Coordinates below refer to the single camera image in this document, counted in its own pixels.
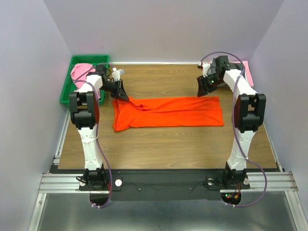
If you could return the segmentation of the orange t shirt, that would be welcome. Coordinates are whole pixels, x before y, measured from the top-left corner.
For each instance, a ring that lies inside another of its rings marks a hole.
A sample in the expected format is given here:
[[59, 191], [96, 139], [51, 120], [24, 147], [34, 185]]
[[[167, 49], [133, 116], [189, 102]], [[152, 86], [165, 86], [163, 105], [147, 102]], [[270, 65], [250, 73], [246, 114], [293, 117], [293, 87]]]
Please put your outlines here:
[[172, 97], [116, 99], [113, 129], [151, 127], [221, 127], [224, 125], [219, 97]]

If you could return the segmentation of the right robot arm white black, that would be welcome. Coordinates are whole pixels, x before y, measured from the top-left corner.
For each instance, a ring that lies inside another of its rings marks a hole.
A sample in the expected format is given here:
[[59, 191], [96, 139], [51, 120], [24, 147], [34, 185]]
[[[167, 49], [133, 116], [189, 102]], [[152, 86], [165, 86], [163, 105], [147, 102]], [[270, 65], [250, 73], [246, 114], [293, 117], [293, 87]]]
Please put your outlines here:
[[222, 184], [232, 188], [246, 180], [248, 152], [254, 135], [264, 121], [266, 96], [257, 93], [247, 82], [242, 61], [230, 62], [227, 55], [220, 55], [210, 63], [200, 61], [198, 68], [202, 70], [202, 75], [197, 78], [198, 97], [214, 92], [223, 83], [233, 92], [231, 121], [234, 141], [221, 176]]

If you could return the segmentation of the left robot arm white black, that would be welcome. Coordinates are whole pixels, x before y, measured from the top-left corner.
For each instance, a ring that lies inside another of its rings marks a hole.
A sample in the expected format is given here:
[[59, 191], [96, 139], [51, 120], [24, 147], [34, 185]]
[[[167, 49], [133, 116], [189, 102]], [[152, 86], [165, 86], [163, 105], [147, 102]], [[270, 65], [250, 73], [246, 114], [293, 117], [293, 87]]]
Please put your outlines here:
[[107, 177], [101, 158], [102, 150], [98, 141], [98, 128], [100, 119], [99, 92], [109, 92], [114, 99], [128, 100], [123, 86], [121, 75], [123, 69], [112, 69], [107, 75], [108, 68], [104, 63], [91, 65], [90, 69], [73, 81], [80, 86], [69, 93], [69, 110], [72, 124], [80, 135], [85, 165], [82, 176], [77, 177], [81, 187], [101, 190], [108, 187]]

